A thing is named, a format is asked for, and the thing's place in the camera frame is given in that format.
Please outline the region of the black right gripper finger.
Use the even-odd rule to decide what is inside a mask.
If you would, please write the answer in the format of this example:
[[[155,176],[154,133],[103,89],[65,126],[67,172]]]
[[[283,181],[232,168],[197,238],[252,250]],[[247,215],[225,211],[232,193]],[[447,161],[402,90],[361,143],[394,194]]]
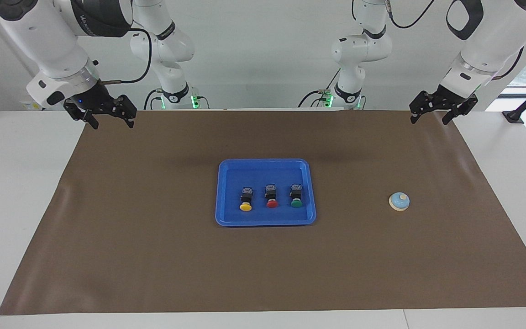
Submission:
[[[137,108],[126,95],[120,95],[116,100],[116,117],[122,119],[126,125],[133,129]]]
[[[81,108],[77,107],[77,104],[75,104],[75,102],[73,102],[71,99],[65,100],[63,107],[73,120],[83,121],[89,124],[92,129],[98,129],[99,123],[91,110],[82,110]]]

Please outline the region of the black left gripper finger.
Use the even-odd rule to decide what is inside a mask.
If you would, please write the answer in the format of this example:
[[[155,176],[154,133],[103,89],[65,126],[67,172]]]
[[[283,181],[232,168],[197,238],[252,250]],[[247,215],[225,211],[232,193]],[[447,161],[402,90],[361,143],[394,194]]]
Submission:
[[[411,123],[415,124],[422,115],[435,111],[437,109],[436,100],[436,94],[421,91],[409,104]]]
[[[454,118],[460,115],[467,115],[478,102],[477,96],[470,96],[464,103],[459,106],[451,106],[451,109],[442,117],[444,125],[448,125]]]

